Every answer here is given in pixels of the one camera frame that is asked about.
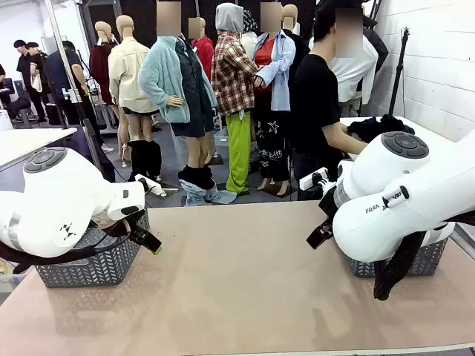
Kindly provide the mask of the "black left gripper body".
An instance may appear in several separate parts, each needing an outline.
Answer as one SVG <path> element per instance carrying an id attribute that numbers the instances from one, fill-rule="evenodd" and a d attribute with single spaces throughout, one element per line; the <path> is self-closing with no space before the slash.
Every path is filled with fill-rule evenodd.
<path id="1" fill-rule="evenodd" d="M 128 216 L 130 227 L 130 238 L 133 241 L 145 241 L 148 236 L 148 228 L 145 223 L 148 222 L 146 211 L 138 211 Z"/>

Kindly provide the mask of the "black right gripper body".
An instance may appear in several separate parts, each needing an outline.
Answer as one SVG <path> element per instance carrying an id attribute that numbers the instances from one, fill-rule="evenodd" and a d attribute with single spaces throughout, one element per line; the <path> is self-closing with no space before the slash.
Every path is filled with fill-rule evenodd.
<path id="1" fill-rule="evenodd" d="M 331 188 L 328 190 L 322 197 L 321 201 L 319 202 L 319 208 L 327 215 L 327 218 L 322 223 L 323 226 L 332 225 L 333 218 L 335 213 L 338 210 L 338 207 L 335 203 L 334 193 L 336 187 Z"/>

